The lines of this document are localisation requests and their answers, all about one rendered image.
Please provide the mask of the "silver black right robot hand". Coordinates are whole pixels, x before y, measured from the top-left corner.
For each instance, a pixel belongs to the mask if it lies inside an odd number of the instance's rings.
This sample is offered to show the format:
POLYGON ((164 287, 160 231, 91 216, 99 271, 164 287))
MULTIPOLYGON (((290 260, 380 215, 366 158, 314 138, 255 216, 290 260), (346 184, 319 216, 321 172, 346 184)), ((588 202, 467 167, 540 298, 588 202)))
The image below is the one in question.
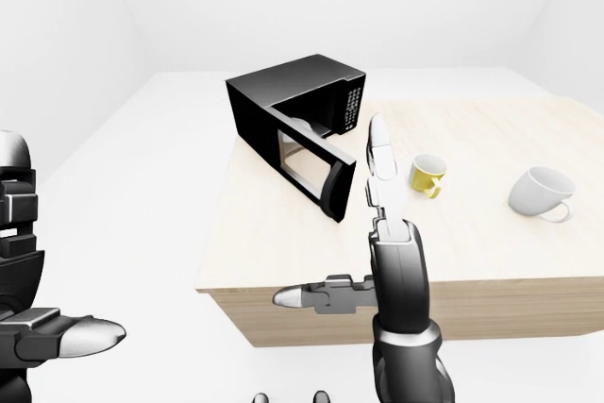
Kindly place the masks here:
POLYGON ((418 228, 404 218, 403 178, 380 113, 370 120, 366 157, 370 170, 367 204, 377 210, 368 237, 372 274, 362 282, 349 275, 333 275, 322 282, 285 287, 273 295, 272 302, 290 309, 312 308, 318 314, 349 314, 358 307, 376 306, 386 330, 421 333, 430 324, 424 249, 418 228))

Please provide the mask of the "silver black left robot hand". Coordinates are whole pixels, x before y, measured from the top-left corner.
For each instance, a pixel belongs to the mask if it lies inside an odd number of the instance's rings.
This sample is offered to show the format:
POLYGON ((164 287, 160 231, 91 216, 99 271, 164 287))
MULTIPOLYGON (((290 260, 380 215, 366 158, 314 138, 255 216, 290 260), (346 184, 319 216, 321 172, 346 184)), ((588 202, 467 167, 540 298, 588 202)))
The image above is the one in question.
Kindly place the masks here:
POLYGON ((26 369, 48 360, 109 350, 126 336, 119 324, 58 308, 35 308, 44 252, 37 248, 36 171, 18 133, 0 130, 0 368, 26 369))

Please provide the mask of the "black microwave door with window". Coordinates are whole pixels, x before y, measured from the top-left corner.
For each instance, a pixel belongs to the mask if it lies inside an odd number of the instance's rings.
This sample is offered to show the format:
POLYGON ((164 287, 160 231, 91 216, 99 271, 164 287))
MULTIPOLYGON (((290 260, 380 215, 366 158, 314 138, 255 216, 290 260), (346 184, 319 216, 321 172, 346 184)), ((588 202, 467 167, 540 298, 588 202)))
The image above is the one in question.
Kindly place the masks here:
POLYGON ((302 194, 319 206, 327 217, 340 223, 345 217, 356 160, 328 143, 312 129, 297 125, 292 117, 288 117, 272 107, 266 108, 265 111, 277 132, 287 135, 314 156, 328 163, 330 170, 322 188, 320 190, 314 188, 304 177, 291 171, 290 167, 285 165, 279 142, 277 156, 273 160, 268 160, 268 163, 302 194))

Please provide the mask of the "black microwave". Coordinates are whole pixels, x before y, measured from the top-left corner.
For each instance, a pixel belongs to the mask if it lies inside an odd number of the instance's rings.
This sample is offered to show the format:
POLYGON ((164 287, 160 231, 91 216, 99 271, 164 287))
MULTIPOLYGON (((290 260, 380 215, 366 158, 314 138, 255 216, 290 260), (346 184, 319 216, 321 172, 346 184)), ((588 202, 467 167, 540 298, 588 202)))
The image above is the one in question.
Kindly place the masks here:
POLYGON ((282 118, 303 120, 321 138, 356 127, 366 74, 320 54, 226 81, 240 137, 270 166, 279 166, 282 118))

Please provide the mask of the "yellow mug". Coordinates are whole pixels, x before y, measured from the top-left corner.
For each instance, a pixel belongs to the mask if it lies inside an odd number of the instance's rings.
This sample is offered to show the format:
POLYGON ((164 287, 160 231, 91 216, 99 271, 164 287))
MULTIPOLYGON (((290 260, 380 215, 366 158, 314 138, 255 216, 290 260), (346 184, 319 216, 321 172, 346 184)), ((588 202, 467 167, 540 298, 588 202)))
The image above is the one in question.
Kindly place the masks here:
POLYGON ((446 171, 447 165, 442 158, 432 154, 417 155, 411 163, 410 186, 433 199, 442 189, 441 180, 446 171))

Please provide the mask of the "pale wooden table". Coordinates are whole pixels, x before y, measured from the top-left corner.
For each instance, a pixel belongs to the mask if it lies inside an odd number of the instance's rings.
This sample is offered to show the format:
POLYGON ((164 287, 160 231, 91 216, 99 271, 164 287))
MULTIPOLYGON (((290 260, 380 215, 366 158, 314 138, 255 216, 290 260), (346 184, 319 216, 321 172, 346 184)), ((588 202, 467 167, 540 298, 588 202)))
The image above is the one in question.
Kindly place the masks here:
POLYGON ((380 112, 400 169, 421 153, 447 172, 433 198, 409 192, 430 280, 430 314, 447 340, 604 330, 604 115, 564 97, 369 101, 332 139, 357 162, 345 218, 327 218, 246 143, 234 143, 195 287, 256 347, 362 344, 372 307, 321 315, 273 294, 329 275, 370 273, 374 211, 364 188, 367 127, 380 112), (572 219, 550 223, 508 205, 530 167, 572 178, 572 219))

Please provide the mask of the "white mug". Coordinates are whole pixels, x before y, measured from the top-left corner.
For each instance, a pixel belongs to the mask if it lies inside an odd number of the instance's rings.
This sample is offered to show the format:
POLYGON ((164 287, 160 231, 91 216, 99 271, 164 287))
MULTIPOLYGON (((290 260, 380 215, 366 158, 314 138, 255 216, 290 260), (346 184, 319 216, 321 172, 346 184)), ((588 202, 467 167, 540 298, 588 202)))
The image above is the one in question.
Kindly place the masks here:
POLYGON ((564 223, 575 214, 569 199, 576 189, 575 181, 566 174, 546 166, 533 166, 512 186, 508 205, 524 216, 539 216, 550 223, 564 223), (545 215, 560 205, 566 207, 562 217, 552 219, 545 215))

